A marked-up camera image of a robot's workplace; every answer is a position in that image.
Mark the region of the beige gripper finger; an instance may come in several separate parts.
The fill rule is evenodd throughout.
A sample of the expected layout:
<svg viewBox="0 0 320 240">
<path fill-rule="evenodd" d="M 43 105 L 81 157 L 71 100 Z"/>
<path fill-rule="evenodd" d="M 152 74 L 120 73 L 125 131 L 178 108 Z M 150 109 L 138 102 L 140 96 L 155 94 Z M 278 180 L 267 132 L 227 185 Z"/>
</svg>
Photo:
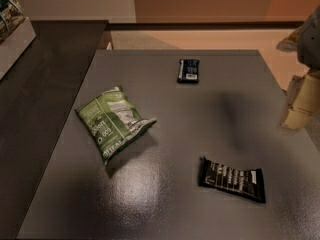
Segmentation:
<svg viewBox="0 0 320 240">
<path fill-rule="evenodd" d="M 285 112 L 282 125 L 291 130 L 298 130 L 305 127 L 311 120 L 311 113 L 295 108 L 288 108 Z"/>
</svg>

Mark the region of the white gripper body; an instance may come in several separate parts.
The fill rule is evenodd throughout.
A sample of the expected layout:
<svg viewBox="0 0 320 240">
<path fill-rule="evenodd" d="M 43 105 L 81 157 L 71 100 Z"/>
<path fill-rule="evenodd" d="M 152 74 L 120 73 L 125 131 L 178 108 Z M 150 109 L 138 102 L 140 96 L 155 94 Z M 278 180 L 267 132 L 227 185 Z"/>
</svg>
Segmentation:
<svg viewBox="0 0 320 240">
<path fill-rule="evenodd" d="M 320 110 L 320 71 L 310 69 L 304 76 L 292 77 L 287 90 L 288 104 L 293 110 L 316 113 Z"/>
</svg>

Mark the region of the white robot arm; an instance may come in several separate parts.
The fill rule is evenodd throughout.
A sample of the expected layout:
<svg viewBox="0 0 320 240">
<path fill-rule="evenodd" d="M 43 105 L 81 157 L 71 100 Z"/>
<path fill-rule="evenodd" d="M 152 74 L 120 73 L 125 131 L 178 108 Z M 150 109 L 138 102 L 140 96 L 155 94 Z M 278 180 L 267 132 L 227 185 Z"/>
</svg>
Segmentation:
<svg viewBox="0 0 320 240">
<path fill-rule="evenodd" d="M 320 111 L 320 6 L 276 48 L 283 52 L 295 52 L 298 62 L 308 67 L 304 76 L 292 77 L 280 119 L 283 128 L 297 131 Z"/>
</svg>

